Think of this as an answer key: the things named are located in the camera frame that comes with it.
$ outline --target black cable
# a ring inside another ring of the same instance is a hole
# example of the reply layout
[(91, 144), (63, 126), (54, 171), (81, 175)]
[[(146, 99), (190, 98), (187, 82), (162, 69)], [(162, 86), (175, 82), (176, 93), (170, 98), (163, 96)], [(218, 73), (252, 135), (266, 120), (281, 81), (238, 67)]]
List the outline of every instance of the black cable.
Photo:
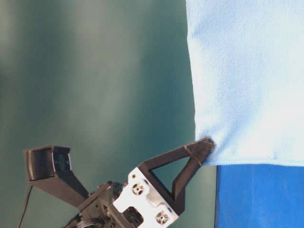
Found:
[(25, 199), (24, 208), (23, 208), (22, 214), (21, 214), (21, 216), (20, 216), (20, 218), (19, 218), (19, 222), (18, 222), (17, 228), (20, 228), (20, 226), (21, 226), (21, 223), (22, 223), (22, 220), (23, 220), (25, 211), (27, 210), (27, 207), (28, 207), (28, 203), (29, 203), (28, 200), (29, 200), (29, 196), (30, 196), (30, 192), (32, 191), (32, 188), (33, 188), (32, 185), (29, 186), (29, 188), (28, 188), (28, 193), (27, 193), (27, 197), (26, 197), (26, 199)]

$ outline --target teal wall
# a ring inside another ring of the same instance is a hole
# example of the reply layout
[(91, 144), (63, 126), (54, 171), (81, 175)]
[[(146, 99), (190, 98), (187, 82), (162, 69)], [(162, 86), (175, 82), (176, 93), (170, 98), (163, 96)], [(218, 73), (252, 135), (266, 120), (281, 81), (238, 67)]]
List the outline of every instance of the teal wall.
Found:
[[(0, 214), (15, 227), (22, 150), (71, 147), (88, 191), (194, 140), (184, 1), (0, 0)], [(171, 182), (183, 163), (158, 171)], [(215, 168), (187, 188), (172, 226), (213, 227)], [(58, 228), (77, 210), (33, 189), (22, 227)]]

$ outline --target microfiber cloth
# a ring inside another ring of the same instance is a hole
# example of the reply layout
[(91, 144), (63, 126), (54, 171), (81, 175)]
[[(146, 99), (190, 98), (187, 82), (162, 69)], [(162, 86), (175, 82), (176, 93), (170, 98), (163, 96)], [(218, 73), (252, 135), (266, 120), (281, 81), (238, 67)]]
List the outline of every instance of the microfiber cloth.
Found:
[(204, 164), (304, 166), (304, 0), (187, 0)]

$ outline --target screw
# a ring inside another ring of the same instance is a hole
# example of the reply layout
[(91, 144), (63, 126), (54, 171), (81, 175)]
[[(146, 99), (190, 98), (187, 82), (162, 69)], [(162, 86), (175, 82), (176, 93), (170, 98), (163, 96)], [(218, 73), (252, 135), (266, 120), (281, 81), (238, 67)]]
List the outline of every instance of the screw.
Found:
[(155, 217), (156, 221), (159, 223), (159, 224), (165, 224), (168, 220), (169, 220), (169, 217), (168, 215), (162, 210), (160, 213), (158, 213)]

